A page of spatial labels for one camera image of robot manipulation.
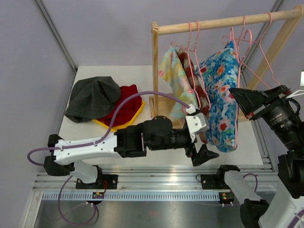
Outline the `blue floral garment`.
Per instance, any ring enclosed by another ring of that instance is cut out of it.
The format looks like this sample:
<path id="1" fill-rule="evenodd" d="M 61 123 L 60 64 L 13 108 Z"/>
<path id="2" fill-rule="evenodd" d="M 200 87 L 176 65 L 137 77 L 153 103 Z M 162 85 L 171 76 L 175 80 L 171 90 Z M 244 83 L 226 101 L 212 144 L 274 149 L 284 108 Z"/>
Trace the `blue floral garment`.
<path id="1" fill-rule="evenodd" d="M 220 152 L 232 152 L 235 145 L 236 101 L 229 89 L 237 87 L 238 61 L 233 42 L 199 64 L 211 108 L 207 143 Z"/>

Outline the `red skirt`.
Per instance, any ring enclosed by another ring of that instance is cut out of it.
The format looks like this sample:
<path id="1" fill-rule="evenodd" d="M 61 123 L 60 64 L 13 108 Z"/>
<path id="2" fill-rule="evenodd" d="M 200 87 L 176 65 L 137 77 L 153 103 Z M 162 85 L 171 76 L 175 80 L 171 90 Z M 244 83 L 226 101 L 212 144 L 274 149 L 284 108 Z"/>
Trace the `red skirt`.
<path id="1" fill-rule="evenodd" d="M 117 107 L 128 97 L 138 93 L 138 89 L 136 85 L 130 86 L 122 86 L 121 89 L 121 97 L 119 100 L 114 104 L 114 109 L 110 112 L 110 114 L 106 117 L 98 119 L 98 121 L 104 123 L 105 125 L 109 126 L 116 111 Z M 127 103 L 125 103 L 122 108 L 119 110 L 116 119 L 114 121 L 113 127 L 117 127 L 123 124 L 126 124 L 132 120 L 134 115 L 140 109 L 142 105 L 142 98 L 140 96 L 131 99 Z"/>

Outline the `dark grey dotted garment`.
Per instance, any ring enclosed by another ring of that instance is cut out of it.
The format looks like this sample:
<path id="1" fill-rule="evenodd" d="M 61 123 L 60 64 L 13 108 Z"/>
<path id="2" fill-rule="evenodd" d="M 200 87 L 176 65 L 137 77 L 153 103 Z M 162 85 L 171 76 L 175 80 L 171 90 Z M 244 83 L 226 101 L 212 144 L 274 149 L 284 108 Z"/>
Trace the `dark grey dotted garment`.
<path id="1" fill-rule="evenodd" d="M 79 80 L 72 88 L 65 116 L 74 123 L 106 117 L 120 97 L 121 89 L 110 76 Z"/>

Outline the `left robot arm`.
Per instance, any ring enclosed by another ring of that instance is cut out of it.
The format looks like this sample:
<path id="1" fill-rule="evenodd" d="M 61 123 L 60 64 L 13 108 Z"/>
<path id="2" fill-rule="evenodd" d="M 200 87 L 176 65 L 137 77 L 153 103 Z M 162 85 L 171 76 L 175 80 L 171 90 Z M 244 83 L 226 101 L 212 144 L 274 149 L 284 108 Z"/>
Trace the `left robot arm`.
<path id="1" fill-rule="evenodd" d="M 174 129 L 170 119 L 157 116 L 137 125 L 130 125 L 109 133 L 101 142 L 97 139 L 67 141 L 54 134 L 49 137 L 51 154 L 44 159 L 43 167 L 50 176 L 74 176 L 81 183 L 97 189 L 104 184 L 102 168 L 89 165 L 86 159 L 113 157 L 145 157 L 147 150 L 162 151 L 184 149 L 193 166 L 215 159 L 218 153 L 208 150 L 204 144 L 196 150 L 196 130 L 206 124 L 197 115 L 190 117 L 190 125 Z"/>

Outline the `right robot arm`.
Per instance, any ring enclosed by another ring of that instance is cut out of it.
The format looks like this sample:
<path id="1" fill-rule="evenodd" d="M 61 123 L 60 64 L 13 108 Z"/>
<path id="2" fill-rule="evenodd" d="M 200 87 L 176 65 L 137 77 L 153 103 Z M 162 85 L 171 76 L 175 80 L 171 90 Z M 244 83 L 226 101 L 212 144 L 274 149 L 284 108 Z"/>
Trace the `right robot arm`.
<path id="1" fill-rule="evenodd" d="M 278 157 L 278 171 L 257 181 L 267 190 L 273 188 L 270 203 L 260 197 L 244 179 L 237 166 L 221 165 L 216 184 L 229 187 L 240 204 L 240 218 L 246 228 L 302 228 L 304 226 L 304 122 L 300 104 L 285 85 L 257 91 L 231 88 L 245 117 L 251 121 L 262 118 L 287 152 Z"/>

